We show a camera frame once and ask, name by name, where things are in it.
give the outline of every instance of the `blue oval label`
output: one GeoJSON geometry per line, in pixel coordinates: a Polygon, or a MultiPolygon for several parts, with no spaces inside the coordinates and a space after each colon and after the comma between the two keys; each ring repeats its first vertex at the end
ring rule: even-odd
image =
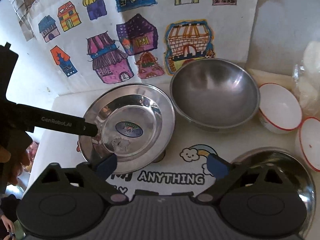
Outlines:
{"type": "Polygon", "coordinates": [[[143,130],[140,126],[133,122],[127,121],[117,123],[116,130],[118,133],[130,138],[137,138],[143,134],[143,130]]]}

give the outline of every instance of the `white bowl with red rim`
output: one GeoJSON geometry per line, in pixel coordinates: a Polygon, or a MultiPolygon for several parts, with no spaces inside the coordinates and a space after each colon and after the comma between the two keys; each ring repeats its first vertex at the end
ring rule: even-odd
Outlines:
{"type": "Polygon", "coordinates": [[[320,172],[320,121],[305,119],[296,136],[295,151],[314,171],[320,172]]]}
{"type": "Polygon", "coordinates": [[[299,127],[302,110],[289,90],[275,83],[265,83],[259,90],[259,120],[265,128],[281,134],[299,127]]]}

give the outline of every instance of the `orange and yellow house drawing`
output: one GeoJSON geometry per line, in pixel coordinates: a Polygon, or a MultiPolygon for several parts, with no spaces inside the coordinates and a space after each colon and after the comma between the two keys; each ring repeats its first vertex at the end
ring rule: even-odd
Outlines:
{"type": "Polygon", "coordinates": [[[59,7],[58,18],[64,32],[81,23],[76,8],[70,1],[59,7]]]}

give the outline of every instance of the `large silver bowl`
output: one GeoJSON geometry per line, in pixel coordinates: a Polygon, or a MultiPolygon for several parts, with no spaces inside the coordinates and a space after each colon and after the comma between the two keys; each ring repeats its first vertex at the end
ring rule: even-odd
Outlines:
{"type": "Polygon", "coordinates": [[[258,111],[260,93],[253,78],[222,59],[201,59],[180,68],[170,84],[179,114],[215,131],[239,126],[258,111]]]}
{"type": "Polygon", "coordinates": [[[128,84],[109,90],[89,107],[85,121],[98,134],[79,136],[84,158],[96,162],[114,153],[115,174],[139,170],[156,160],[168,145],[175,114],[168,96],[155,86],[128,84]]]}
{"type": "Polygon", "coordinates": [[[316,187],[308,170],[287,150],[277,147],[251,150],[237,157],[233,162],[242,162],[251,168],[273,164],[287,176],[307,208],[307,217],[299,232],[299,235],[304,239],[316,211],[316,187]]]}

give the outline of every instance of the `pink house drawing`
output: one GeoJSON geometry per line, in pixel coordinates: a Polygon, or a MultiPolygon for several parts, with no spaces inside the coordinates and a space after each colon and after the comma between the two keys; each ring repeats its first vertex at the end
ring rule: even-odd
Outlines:
{"type": "Polygon", "coordinates": [[[158,31],[139,13],[124,24],[117,24],[119,41],[125,52],[137,55],[158,48],[158,31]]]}
{"type": "Polygon", "coordinates": [[[107,32],[87,39],[92,68],[105,84],[115,84],[134,76],[127,55],[120,51],[107,32]]]}

